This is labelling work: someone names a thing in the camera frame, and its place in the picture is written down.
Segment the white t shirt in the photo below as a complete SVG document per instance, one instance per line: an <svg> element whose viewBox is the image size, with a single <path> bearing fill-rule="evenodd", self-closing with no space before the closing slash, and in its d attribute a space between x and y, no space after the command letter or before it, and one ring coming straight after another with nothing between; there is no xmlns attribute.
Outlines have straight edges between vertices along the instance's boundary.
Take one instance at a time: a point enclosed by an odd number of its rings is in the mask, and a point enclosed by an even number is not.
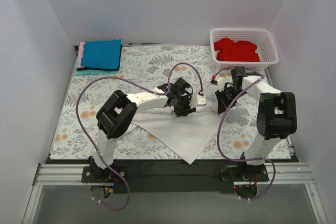
<svg viewBox="0 0 336 224"><path fill-rule="evenodd" d="M155 136L181 159L192 164L218 130L217 104L208 101L196 112L177 117L172 108L158 108L136 114L126 133L139 126Z"/></svg>

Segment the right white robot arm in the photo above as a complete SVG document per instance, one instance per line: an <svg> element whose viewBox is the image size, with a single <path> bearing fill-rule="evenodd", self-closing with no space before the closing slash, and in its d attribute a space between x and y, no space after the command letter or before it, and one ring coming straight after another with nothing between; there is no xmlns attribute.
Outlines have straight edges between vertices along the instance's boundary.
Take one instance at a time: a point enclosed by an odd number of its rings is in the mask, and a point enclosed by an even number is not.
<svg viewBox="0 0 336 224"><path fill-rule="evenodd" d="M249 148L239 159L226 157L233 163L227 168L232 177L248 181L259 175L266 175L265 162L272 149L297 130L296 98L292 92L275 89L263 81L263 75L243 66L234 67L232 81L226 82L214 74L211 83L217 85L217 113L224 123L228 112L237 100L245 94L251 95L258 102L256 117L257 135Z"/></svg>

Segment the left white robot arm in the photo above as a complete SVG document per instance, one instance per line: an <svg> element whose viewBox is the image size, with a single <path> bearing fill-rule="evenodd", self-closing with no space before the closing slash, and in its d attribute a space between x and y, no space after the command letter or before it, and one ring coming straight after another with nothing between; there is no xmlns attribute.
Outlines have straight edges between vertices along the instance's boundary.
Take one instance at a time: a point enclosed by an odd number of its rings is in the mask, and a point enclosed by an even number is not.
<svg viewBox="0 0 336 224"><path fill-rule="evenodd" d="M98 111L99 135L98 150L89 158L90 168L98 181L109 181L112 170L117 139L129 129L136 114L141 112L172 107L177 117L187 116L196 111L198 94L193 92L189 83L183 78L173 84L163 84L150 92L126 94L115 91Z"/></svg>

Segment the floral table mat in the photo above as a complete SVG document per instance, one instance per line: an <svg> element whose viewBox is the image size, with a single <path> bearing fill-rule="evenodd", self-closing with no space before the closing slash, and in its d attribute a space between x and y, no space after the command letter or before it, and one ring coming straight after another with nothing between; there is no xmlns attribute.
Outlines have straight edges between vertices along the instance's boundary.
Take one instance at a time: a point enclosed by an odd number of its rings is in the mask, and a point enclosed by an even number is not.
<svg viewBox="0 0 336 224"><path fill-rule="evenodd" d="M204 89L206 100L217 104L212 75L231 80L229 71L219 72L208 46L132 46L121 53L121 65L112 79L104 75L73 76L59 119L49 157L87 159L95 153L98 127L96 113L116 90L124 93L154 89L177 78L185 79L194 89ZM196 159L239 158L256 134L258 103L244 95L230 110L224 123ZM117 159L179 159L155 136L136 126L119 138Z"/></svg>

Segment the red t shirt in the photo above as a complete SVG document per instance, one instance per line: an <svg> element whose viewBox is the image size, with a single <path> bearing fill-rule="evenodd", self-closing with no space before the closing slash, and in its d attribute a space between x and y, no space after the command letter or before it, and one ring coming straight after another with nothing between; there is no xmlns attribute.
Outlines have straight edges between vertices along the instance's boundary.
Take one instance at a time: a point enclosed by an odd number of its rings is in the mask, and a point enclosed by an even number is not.
<svg viewBox="0 0 336 224"><path fill-rule="evenodd" d="M257 45L250 41L239 40L234 42L229 38L223 38L214 42L216 59L219 61L234 62L260 62Z"/></svg>

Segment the white plastic basket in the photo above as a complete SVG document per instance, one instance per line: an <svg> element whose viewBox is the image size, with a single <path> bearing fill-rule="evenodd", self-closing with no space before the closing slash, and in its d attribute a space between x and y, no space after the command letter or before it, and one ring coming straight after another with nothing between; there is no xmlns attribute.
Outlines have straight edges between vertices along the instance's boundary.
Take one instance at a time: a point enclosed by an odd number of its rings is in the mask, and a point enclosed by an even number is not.
<svg viewBox="0 0 336 224"><path fill-rule="evenodd" d="M244 66L264 70L279 62L271 33L257 28L214 28L209 34L217 69Z"/></svg>

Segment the blue folded t shirt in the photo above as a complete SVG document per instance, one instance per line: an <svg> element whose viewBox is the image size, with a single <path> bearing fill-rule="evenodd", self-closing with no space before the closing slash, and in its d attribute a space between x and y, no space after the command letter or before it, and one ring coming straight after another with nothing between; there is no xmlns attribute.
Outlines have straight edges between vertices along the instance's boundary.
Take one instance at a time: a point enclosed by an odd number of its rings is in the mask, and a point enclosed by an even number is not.
<svg viewBox="0 0 336 224"><path fill-rule="evenodd" d="M81 66L116 69L120 65L121 50L121 39L86 41Z"/></svg>

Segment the teal folded t shirt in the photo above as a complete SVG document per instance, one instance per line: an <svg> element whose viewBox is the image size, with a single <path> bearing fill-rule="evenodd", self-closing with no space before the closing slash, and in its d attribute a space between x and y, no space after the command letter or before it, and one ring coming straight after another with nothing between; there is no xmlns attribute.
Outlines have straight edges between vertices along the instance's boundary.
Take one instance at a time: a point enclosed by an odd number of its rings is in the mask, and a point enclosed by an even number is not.
<svg viewBox="0 0 336 224"><path fill-rule="evenodd" d="M105 71L105 70L78 70L77 69L77 65L78 65L78 59L76 59L75 65L74 65L74 69L75 69L75 76L87 76L87 75L97 75L97 74L103 74L103 75L107 75L107 74L117 74L118 71Z"/></svg>

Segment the pink folded t shirt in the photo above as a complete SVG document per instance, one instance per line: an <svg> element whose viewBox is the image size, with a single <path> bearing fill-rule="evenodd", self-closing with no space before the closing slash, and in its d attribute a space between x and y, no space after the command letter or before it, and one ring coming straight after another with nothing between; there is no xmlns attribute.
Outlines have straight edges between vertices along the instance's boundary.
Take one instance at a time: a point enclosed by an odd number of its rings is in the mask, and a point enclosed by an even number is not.
<svg viewBox="0 0 336 224"><path fill-rule="evenodd" d="M77 68L82 68L81 66L81 59L83 56L85 42L80 42L78 47L78 61L77 61Z"/></svg>

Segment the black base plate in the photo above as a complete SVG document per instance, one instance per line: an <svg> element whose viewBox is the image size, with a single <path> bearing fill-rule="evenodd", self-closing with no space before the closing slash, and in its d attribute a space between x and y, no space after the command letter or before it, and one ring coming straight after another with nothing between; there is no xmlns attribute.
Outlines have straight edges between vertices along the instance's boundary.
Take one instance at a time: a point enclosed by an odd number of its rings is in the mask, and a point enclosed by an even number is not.
<svg viewBox="0 0 336 224"><path fill-rule="evenodd" d="M116 182L114 193L204 192L235 193L234 183L268 182L271 176L265 165L253 167L223 159L196 160L189 165L182 160L117 159L111 166L115 171L99 168L93 159L83 168L83 183L107 186Z"/></svg>

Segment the aluminium mounting rail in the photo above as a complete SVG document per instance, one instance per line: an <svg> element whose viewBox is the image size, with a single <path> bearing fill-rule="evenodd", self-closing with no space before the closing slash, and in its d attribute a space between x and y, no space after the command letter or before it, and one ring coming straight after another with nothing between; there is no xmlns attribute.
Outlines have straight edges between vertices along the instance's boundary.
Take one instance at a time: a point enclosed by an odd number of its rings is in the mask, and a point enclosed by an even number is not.
<svg viewBox="0 0 336 224"><path fill-rule="evenodd" d="M88 165L39 165L34 178L34 185L72 185L78 183L98 185L111 185L116 179L125 179L129 184L143 181L153 181L162 185L164 182L177 181L182 184L189 182L199 183L201 179L215 182L232 183L234 185L257 182L260 184L312 184L314 178L306 163L267 163L267 174L257 178L243 180L240 177L232 177L221 164L195 164L188 166L179 163L153 163L151 161L136 162L126 166L115 168L118 175L112 172L109 181L102 182L96 178Z"/></svg>

